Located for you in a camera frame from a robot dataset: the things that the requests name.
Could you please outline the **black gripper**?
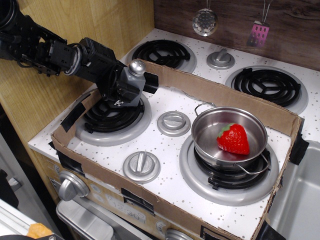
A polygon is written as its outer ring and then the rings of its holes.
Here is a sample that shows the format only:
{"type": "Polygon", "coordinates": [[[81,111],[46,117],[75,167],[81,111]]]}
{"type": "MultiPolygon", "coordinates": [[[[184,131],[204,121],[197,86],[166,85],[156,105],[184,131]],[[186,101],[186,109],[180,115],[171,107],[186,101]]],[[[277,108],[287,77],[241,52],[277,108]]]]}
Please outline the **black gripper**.
{"type": "Polygon", "coordinates": [[[124,65],[116,59],[112,49],[88,37],[73,43],[72,49],[75,51],[72,74],[94,83],[110,108],[138,106],[141,90],[119,81],[124,65]]]}

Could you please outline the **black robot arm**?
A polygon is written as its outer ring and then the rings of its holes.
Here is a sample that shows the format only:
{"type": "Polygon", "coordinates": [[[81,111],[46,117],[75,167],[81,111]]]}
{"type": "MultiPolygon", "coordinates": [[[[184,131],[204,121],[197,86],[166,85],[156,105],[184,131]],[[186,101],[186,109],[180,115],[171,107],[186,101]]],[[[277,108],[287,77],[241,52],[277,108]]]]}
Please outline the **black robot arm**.
{"type": "Polygon", "coordinates": [[[137,107],[145,82],[133,79],[112,49],[85,37],[67,41],[20,11],[16,0],[0,2],[0,57],[47,76],[77,76],[95,83],[113,108],[137,107]]]}

